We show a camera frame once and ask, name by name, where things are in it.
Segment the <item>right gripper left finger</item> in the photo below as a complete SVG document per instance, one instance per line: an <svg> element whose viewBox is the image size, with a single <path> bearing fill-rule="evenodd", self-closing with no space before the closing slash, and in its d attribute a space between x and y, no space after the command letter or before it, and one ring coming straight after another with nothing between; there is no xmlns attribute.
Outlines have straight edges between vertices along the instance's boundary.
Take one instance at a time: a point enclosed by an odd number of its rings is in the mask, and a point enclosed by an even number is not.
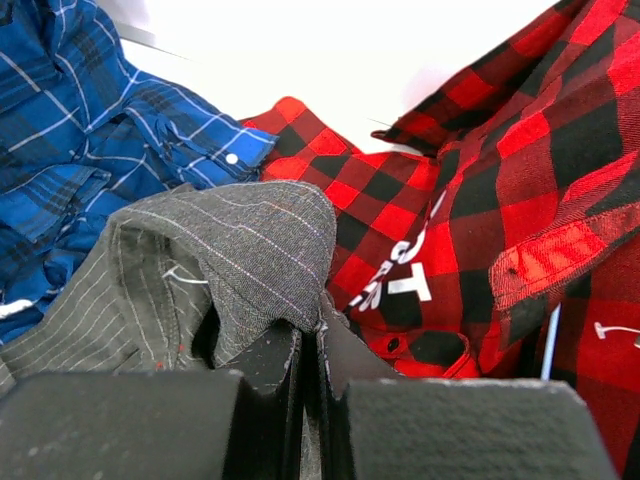
<svg viewBox="0 0 640 480"><path fill-rule="evenodd" d="M1 402L5 479L293 479L302 336L207 372L39 374Z"/></svg>

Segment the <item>dark grey pinstripe shirt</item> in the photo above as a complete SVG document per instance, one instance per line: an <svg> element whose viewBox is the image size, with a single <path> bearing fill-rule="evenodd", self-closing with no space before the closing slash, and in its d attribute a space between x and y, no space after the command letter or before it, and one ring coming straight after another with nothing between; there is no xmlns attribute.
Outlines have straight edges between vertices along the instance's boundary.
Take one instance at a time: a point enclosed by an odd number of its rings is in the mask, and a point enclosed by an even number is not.
<svg viewBox="0 0 640 480"><path fill-rule="evenodd" d="M1 402L39 374L207 372L279 322L316 331L336 220L292 181L124 207L40 323L1 350Z"/></svg>

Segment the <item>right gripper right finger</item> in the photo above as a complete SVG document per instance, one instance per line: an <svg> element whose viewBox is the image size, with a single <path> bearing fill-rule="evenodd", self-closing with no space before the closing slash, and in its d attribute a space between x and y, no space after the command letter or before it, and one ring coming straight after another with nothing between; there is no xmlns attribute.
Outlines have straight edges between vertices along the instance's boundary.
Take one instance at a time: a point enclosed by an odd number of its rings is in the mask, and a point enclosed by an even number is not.
<svg viewBox="0 0 640 480"><path fill-rule="evenodd" d="M563 382L410 379L329 296L316 336L326 479L613 479L582 399Z"/></svg>

